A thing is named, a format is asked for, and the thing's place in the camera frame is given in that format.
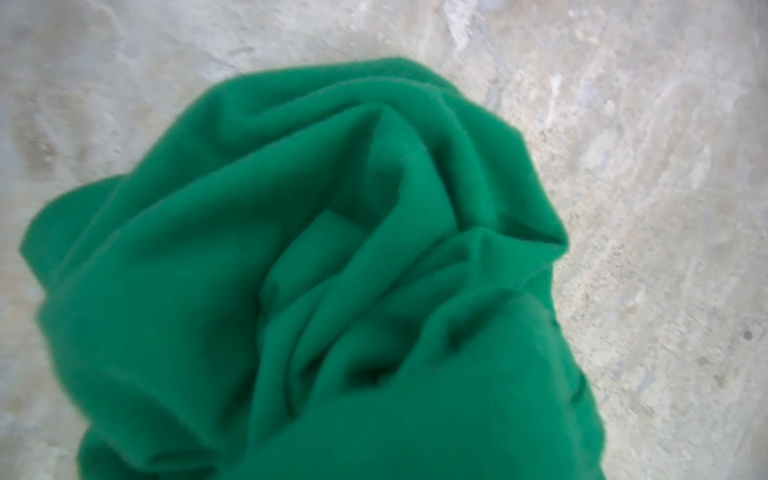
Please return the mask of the green cloth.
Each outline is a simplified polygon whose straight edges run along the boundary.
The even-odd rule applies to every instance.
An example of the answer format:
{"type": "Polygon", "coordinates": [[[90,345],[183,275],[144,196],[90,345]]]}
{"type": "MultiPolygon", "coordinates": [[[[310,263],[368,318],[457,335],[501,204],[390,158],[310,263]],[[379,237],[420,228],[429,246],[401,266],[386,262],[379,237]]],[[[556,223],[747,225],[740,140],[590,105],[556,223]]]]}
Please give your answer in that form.
{"type": "Polygon", "coordinates": [[[401,59],[243,75],[21,252],[84,479],[599,479],[518,130],[401,59]]]}

